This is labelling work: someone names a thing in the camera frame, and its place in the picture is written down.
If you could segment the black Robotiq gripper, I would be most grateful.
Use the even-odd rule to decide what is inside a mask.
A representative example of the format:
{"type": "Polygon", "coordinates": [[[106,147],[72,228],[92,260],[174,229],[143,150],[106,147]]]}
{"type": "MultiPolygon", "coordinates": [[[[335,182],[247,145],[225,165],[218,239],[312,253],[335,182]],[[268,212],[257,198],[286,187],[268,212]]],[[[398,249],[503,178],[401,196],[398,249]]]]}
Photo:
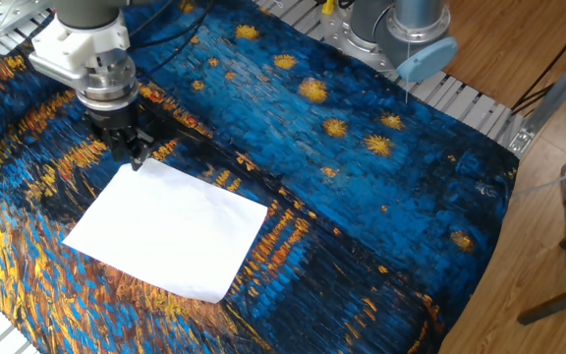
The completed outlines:
{"type": "Polygon", "coordinates": [[[109,134],[109,147],[116,162],[129,160],[132,169],[137,171],[151,156],[155,140],[139,128],[136,103],[110,111],[89,109],[86,116],[98,137],[109,134]]]}

